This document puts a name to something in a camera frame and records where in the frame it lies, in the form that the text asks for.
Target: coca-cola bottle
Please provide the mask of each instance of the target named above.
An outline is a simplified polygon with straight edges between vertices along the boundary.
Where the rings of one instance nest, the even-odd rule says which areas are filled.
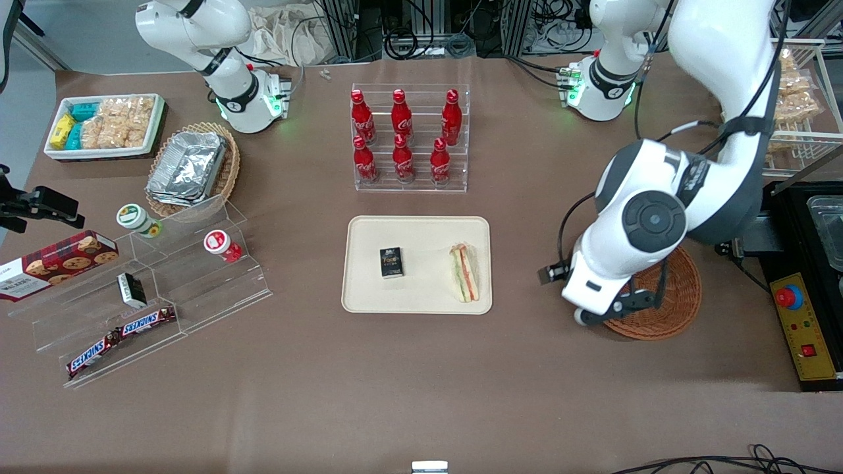
[[[459,92],[449,89],[445,95],[445,107],[442,108],[442,137],[449,147],[459,141],[459,129],[463,125],[463,111],[459,108]]]
[[[445,187],[448,184],[451,167],[451,155],[445,149],[444,138],[437,138],[433,142],[433,153],[430,155],[430,178],[436,187]]]
[[[367,145],[374,143],[374,117],[372,117],[372,111],[366,105],[366,101],[363,100],[363,92],[360,89],[352,91],[352,121],[354,122],[354,129],[357,130],[357,135],[363,137]]]
[[[398,175],[398,182],[408,185],[416,178],[413,171],[413,152],[407,146],[405,135],[395,135],[395,149],[392,150],[392,160],[395,161],[395,173]]]
[[[368,149],[366,140],[359,135],[354,137],[354,165],[362,184],[371,185],[378,181],[378,168],[374,164],[372,150]]]
[[[407,144],[413,143],[413,114],[407,106],[403,89],[392,93],[392,128],[396,135],[404,135]]]

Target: clear acrylic shelf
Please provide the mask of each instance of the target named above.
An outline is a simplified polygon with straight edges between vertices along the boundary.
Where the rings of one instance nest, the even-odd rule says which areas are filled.
[[[162,219],[162,233],[154,239],[135,233],[120,237],[116,261],[18,303],[8,302],[8,315],[32,323],[36,352],[58,358],[58,380],[67,387],[88,384],[272,295],[263,270],[249,254],[241,230],[245,224],[230,202],[213,197]],[[225,230],[243,247],[235,263],[205,250],[202,239],[213,229]],[[135,310],[123,304],[117,287],[117,275],[123,272],[141,281],[147,307]],[[175,320],[119,342],[67,379],[67,364],[108,331],[168,305],[175,307]]]
[[[374,155],[375,166],[380,179],[377,183],[366,185],[360,182],[357,168],[354,170],[354,186],[358,191],[410,191],[454,193],[467,192],[469,184],[469,124],[471,94],[468,84],[383,84],[355,83],[352,90],[360,89],[366,98],[366,104],[372,110],[376,135],[375,143],[369,145]],[[395,134],[392,129],[392,92],[403,89],[407,105],[413,114],[413,169],[416,179],[410,184],[398,182],[392,150],[395,147]],[[459,91],[459,107],[463,111],[462,130],[459,141],[448,147],[451,155],[450,182],[447,186],[433,185],[430,172],[430,155],[433,153],[433,141],[442,136],[442,108],[445,106],[445,94],[448,89]],[[354,122],[350,120],[352,139],[357,135]],[[349,141],[349,150],[354,147]]]

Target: brown table surface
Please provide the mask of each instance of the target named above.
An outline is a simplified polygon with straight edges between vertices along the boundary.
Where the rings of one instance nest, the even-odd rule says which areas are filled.
[[[308,70],[288,120],[235,134],[243,164],[232,201],[250,219],[250,249],[274,296],[75,391],[62,388],[55,358],[35,354],[29,324],[1,319],[0,472],[377,473],[423,459],[450,461],[454,473],[606,472],[681,455],[746,455],[750,443],[843,467],[843,396],[796,392],[771,299],[711,248],[685,243],[704,298],[696,322],[667,341],[580,327],[561,287],[538,284],[535,271],[555,261],[562,214],[635,139],[631,108],[608,123],[584,120],[503,60],[328,68],[331,81]],[[170,106],[165,136],[221,121],[195,73],[58,73],[56,81],[59,98],[161,94]],[[469,192],[356,193],[353,82],[469,83]],[[643,91],[644,135],[716,114],[714,99],[661,55]],[[697,130],[671,140],[697,149],[710,138]],[[149,164],[39,155],[29,186],[67,193],[89,228],[121,235],[115,211],[145,202]],[[486,218],[491,311],[346,313],[346,226],[360,214]],[[566,245],[593,218],[590,206],[578,211]],[[33,222],[7,237],[3,258],[72,232]]]

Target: yellow snack package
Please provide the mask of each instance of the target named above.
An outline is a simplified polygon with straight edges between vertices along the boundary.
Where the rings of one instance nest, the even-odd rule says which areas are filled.
[[[74,125],[76,125],[76,121],[68,113],[58,119],[56,128],[50,134],[50,146],[56,150],[63,150],[67,143],[67,136],[70,135]]]

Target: red cookie box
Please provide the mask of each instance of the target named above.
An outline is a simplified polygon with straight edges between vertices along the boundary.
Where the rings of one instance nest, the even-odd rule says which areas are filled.
[[[0,267],[0,299],[20,301],[119,255],[113,240],[84,230]]]

